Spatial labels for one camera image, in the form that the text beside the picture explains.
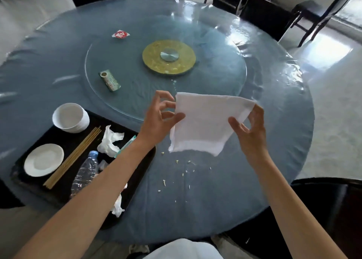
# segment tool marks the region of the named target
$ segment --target crumpled tissue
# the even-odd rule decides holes
[[[124,212],[124,209],[120,207],[121,202],[122,202],[122,193],[120,193],[112,208],[112,214],[114,214],[117,218],[121,215],[122,212]]]
[[[124,133],[111,131],[111,125],[106,126],[102,142],[98,145],[97,151],[107,154],[109,157],[114,157],[119,152],[120,148],[113,145],[113,142],[122,140]]]

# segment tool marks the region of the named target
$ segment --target small white dish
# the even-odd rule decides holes
[[[33,177],[45,176],[63,162],[64,151],[56,144],[45,144],[29,153],[24,162],[25,172]]]
[[[76,103],[59,106],[53,113],[53,124],[66,132],[79,133],[89,125],[88,113]]]

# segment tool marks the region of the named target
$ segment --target gold round plate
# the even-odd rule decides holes
[[[167,62],[161,58],[161,51],[172,48],[179,53],[174,62]],[[176,40],[159,40],[149,44],[142,53],[143,62],[150,69],[162,74],[179,74],[191,69],[196,56],[191,47]]]

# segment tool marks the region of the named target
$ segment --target white floor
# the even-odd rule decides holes
[[[71,0],[0,0],[0,63],[35,27],[73,8]],[[324,28],[313,42],[297,48],[303,35],[294,27],[281,41],[298,60],[314,101],[314,136],[299,178],[362,179],[362,46]],[[27,207],[0,210],[0,233],[6,235],[0,238],[1,258],[10,258],[47,218]],[[217,242],[225,258],[248,258],[228,242]],[[85,258],[125,258],[127,250],[116,243],[95,240]]]

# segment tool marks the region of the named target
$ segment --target wooden chopsticks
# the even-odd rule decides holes
[[[94,141],[94,139],[101,132],[100,127],[94,128],[86,138],[76,147],[76,149],[68,156],[68,158],[57,168],[57,170],[48,178],[43,184],[48,189],[52,189],[59,179],[66,173],[66,171],[74,164],[74,162],[81,156],[87,147]]]

